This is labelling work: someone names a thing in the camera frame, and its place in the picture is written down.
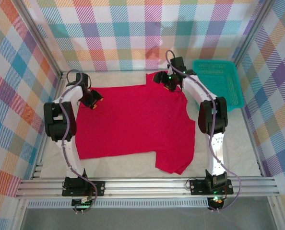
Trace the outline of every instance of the purple cable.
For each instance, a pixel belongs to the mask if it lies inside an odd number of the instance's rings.
[[[207,94],[207,96],[211,99],[212,101],[212,104],[213,104],[213,111],[216,111],[216,103],[214,101],[214,99],[212,98],[212,96],[209,94],[209,91],[202,85],[200,84],[200,82],[196,81],[194,78],[192,78],[190,75],[186,74],[186,73],[183,73],[182,71],[176,69],[174,66],[171,65],[169,59],[168,59],[168,53],[171,52],[172,55],[175,57],[175,54],[172,50],[167,50],[166,51],[166,54],[165,54],[165,57],[166,57],[166,61],[167,63],[170,65],[170,67],[177,73],[181,74],[181,75],[184,75],[186,76],[187,78],[191,79],[192,81],[194,81],[197,85],[199,85],[199,87]],[[228,168],[226,168],[224,166],[224,164],[221,163],[221,161],[218,159],[218,157],[216,157],[214,151],[213,151],[213,148],[212,148],[212,139],[213,139],[213,136],[214,136],[214,130],[215,130],[215,121],[216,121],[216,113],[213,113],[213,123],[212,123],[212,129],[211,129],[211,133],[210,133],[210,140],[209,140],[209,149],[210,149],[210,152],[212,154],[212,156],[217,160],[218,163],[220,163],[220,165],[223,167],[224,170],[226,170],[226,172],[234,175],[238,181],[239,181],[239,190],[237,192],[237,195],[234,197],[234,199],[232,200],[232,202],[230,204],[228,204],[226,207],[222,208],[222,210],[230,207],[231,205],[233,205],[233,203],[236,201],[236,199],[238,198],[239,194],[240,194],[240,191],[241,191],[241,188],[242,188],[242,182],[240,180],[240,177],[238,175],[236,175],[234,172],[230,171]]]
[[[64,158],[65,158],[66,163],[67,163],[68,167],[70,168],[70,170],[71,170],[75,175],[77,175],[78,177],[80,177],[80,178],[82,178],[83,180],[85,180],[85,181],[87,181],[88,183],[90,183],[90,184],[92,185],[92,187],[95,189],[95,198],[94,198],[93,202],[91,203],[91,205],[85,210],[85,212],[87,212],[87,211],[89,211],[89,210],[91,209],[92,205],[94,205],[94,203],[95,203],[95,201],[96,201],[96,199],[97,199],[98,190],[97,190],[97,188],[96,188],[96,185],[95,185],[93,182],[91,182],[90,180],[88,180],[88,179],[86,179],[85,177],[81,176],[80,174],[78,174],[78,173],[72,168],[72,165],[70,165],[69,159],[68,159],[67,154],[66,154],[66,147],[65,147],[65,145],[64,145],[65,139],[66,139],[67,134],[68,134],[69,129],[70,129],[70,119],[69,119],[69,116],[68,116],[68,114],[67,114],[67,112],[66,112],[64,106],[62,105],[62,100],[63,100],[64,96],[65,96],[70,90],[72,90],[73,88],[75,88],[76,86],[78,86],[78,85],[82,82],[82,80],[83,80],[82,72],[80,72],[79,70],[76,70],[76,69],[71,69],[71,70],[68,71],[68,73],[67,73],[67,79],[68,79],[69,73],[74,72],[74,71],[80,73],[80,76],[81,76],[80,80],[79,80],[75,85],[73,85],[71,88],[67,89],[67,90],[60,96],[60,99],[59,99],[59,106],[60,106],[60,108],[61,108],[61,110],[62,110],[62,112],[63,112],[63,114],[64,114],[64,116],[65,116],[65,118],[66,118],[66,120],[67,120],[66,132],[65,132],[64,136],[63,136],[62,139],[61,139],[61,146],[62,146],[62,152],[63,152]],[[76,213],[78,213],[78,210],[76,209],[76,207],[77,207],[77,205],[74,206],[74,210],[76,211]]]

